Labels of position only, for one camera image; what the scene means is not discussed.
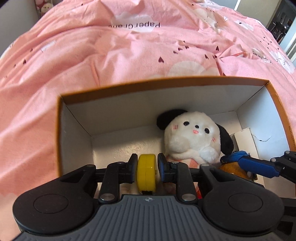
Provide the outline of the yellow tape measure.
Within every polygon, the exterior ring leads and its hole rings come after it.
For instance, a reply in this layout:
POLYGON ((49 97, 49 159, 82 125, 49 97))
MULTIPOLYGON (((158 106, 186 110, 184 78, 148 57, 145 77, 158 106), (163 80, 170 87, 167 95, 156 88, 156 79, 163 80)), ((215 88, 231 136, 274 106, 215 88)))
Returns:
POLYGON ((140 193, 156 191, 157 167, 154 154, 142 154, 137 162, 137 188, 140 193))

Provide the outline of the orange white cardboard box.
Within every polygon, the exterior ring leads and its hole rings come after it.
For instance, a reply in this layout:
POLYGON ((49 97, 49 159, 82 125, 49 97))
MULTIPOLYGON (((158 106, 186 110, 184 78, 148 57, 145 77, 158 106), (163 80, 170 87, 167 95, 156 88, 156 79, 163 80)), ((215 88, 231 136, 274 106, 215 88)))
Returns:
POLYGON ((85 164, 105 167, 130 154, 164 150, 157 116, 200 111, 233 134, 250 128, 262 159, 295 150, 295 134, 268 80, 229 76, 145 80, 62 94, 58 98, 58 173, 85 164))

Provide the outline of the dark furniture in doorway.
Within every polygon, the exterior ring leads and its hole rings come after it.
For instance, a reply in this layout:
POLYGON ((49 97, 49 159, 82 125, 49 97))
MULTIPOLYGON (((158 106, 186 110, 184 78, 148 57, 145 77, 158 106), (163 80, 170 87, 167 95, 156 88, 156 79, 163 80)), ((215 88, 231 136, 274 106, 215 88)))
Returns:
POLYGON ((295 1, 283 0, 280 2, 271 23, 268 26, 269 32, 274 39, 281 43, 295 19, 295 1))

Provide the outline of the hanging plush toy organizer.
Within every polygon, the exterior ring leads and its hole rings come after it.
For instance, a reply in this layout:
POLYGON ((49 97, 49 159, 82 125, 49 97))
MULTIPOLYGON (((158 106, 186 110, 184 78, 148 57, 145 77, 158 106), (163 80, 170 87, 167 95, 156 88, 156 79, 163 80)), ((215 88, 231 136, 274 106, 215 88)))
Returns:
POLYGON ((51 8, 53 8, 53 1, 52 0, 35 0, 35 5, 39 15, 43 16, 51 8))

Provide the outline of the pink printed bed quilt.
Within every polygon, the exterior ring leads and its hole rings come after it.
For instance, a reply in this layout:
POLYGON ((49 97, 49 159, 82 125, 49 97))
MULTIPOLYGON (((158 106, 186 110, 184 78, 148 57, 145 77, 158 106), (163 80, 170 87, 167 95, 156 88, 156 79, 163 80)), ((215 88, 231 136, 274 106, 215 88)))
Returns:
POLYGON ((1 240, 58 174, 58 97, 181 74, 269 80, 295 134, 295 67, 260 21, 212 1, 63 1, 1 56, 1 240))

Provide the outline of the orange knitted item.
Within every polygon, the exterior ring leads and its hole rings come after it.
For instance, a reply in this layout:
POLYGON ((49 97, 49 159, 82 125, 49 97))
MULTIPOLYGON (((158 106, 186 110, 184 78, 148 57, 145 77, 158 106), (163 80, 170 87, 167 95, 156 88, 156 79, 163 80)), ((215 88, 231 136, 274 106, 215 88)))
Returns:
POLYGON ((219 169, 246 180, 252 180, 252 178, 248 176, 247 172, 240 168, 237 162, 222 164, 219 169))

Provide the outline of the white black plush dog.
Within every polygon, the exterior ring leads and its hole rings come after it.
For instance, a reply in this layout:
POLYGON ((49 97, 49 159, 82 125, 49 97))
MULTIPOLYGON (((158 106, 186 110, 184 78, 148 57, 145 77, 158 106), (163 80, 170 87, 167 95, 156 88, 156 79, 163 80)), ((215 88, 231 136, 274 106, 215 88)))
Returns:
POLYGON ((157 127, 164 131, 166 158, 190 168, 215 164, 221 154, 229 155, 234 150, 227 130, 205 113, 168 110, 157 117, 157 127))

